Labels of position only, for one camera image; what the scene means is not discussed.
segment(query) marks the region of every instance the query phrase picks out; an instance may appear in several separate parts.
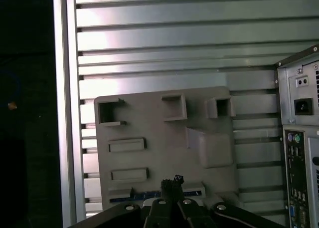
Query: metal screw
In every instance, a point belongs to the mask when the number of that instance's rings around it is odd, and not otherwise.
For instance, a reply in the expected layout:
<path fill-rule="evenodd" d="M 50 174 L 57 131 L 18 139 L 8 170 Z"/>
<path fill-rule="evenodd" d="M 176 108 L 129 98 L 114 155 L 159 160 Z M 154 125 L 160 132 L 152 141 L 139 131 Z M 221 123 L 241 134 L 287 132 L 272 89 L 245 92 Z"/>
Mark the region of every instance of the metal screw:
<path fill-rule="evenodd" d="M 125 209 L 127 209 L 128 211 L 131 211 L 134 209 L 134 206 L 129 205 L 129 206 L 126 206 Z"/>
<path fill-rule="evenodd" d="M 226 206 L 219 205 L 219 206 L 217 206 L 217 209 L 219 209 L 220 211 L 224 211 L 224 210 L 226 210 Z"/>
<path fill-rule="evenodd" d="M 191 200 L 184 200 L 183 203 L 184 203 L 185 205 L 188 205 L 188 204 L 191 203 Z"/>
<path fill-rule="evenodd" d="M 303 71 L 303 69 L 302 68 L 298 68 L 297 69 L 297 74 L 302 74 L 304 71 Z"/>

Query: rectangular slot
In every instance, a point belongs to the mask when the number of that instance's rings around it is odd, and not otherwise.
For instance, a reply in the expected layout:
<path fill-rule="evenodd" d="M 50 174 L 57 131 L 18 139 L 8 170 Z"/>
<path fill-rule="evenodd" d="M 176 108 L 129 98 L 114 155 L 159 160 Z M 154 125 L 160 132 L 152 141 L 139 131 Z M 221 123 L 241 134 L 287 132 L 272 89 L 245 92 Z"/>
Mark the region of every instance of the rectangular slot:
<path fill-rule="evenodd" d="M 144 138 L 109 141 L 109 152 L 133 152 L 145 149 Z"/>
<path fill-rule="evenodd" d="M 168 94 L 161 97 L 164 121 L 187 119 L 186 99 L 184 94 Z"/>
<path fill-rule="evenodd" d="M 119 121 L 116 117 L 116 108 L 120 105 L 123 105 L 123 100 L 114 99 L 105 102 L 98 103 L 98 116 L 100 124 L 104 126 L 120 126 L 125 125 L 125 121 Z"/>
<path fill-rule="evenodd" d="M 143 182 L 148 177 L 147 168 L 111 171 L 111 180 L 118 183 Z"/>
<path fill-rule="evenodd" d="M 209 99 L 205 101 L 205 109 L 209 119 L 236 116 L 231 96 Z"/>

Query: ventilation slot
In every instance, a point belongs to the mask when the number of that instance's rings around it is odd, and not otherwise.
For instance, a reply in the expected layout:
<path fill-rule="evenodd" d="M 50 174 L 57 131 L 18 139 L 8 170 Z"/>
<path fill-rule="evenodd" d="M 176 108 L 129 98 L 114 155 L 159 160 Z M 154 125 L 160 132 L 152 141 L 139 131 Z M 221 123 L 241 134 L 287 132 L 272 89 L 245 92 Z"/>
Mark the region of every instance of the ventilation slot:
<path fill-rule="evenodd" d="M 318 98 L 318 107 L 319 107 L 319 71 L 316 71 L 316 80 L 317 80 L 317 98 Z"/>

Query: gray plastic panel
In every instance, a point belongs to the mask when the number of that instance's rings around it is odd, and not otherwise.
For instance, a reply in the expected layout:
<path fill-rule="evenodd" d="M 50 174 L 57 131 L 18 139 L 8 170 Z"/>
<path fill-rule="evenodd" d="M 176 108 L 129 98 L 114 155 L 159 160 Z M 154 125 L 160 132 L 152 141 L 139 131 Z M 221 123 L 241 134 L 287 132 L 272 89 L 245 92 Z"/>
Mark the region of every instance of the gray plastic panel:
<path fill-rule="evenodd" d="M 227 167 L 234 163 L 227 134 L 207 134 L 187 128 L 187 147 L 198 150 L 200 164 L 204 168 Z"/>
<path fill-rule="evenodd" d="M 110 187 L 116 189 L 117 183 L 125 183 L 135 192 L 158 191 L 161 180 L 172 179 L 176 174 L 183 175 L 187 183 L 203 183 L 200 188 L 189 186 L 187 189 L 201 189 L 202 197 L 207 201 L 211 200 L 214 192 L 238 191 L 232 120 L 227 114 L 218 119 L 206 118 L 205 101 L 214 97 L 230 97 L 228 88 L 186 89 L 95 99 L 104 209 L 111 206 L 108 190 Z M 98 108 L 105 101 L 114 99 L 122 100 L 123 104 L 109 112 L 116 114 L 117 120 L 126 121 L 126 124 L 106 127 L 100 122 Z M 206 144 L 188 148 L 186 127 L 203 129 Z M 114 141 L 116 149 L 121 152 L 114 152 Z"/>

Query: ps/2 port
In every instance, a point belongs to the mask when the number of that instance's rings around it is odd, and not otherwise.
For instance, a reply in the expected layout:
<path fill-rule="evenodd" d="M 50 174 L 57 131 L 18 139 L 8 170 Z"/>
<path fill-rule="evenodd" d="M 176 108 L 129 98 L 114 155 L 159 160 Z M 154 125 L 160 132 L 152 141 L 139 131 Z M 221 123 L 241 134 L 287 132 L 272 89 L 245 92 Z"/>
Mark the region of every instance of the ps/2 port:
<path fill-rule="evenodd" d="M 294 140 L 294 136 L 291 133 L 288 133 L 288 141 L 292 142 Z"/>

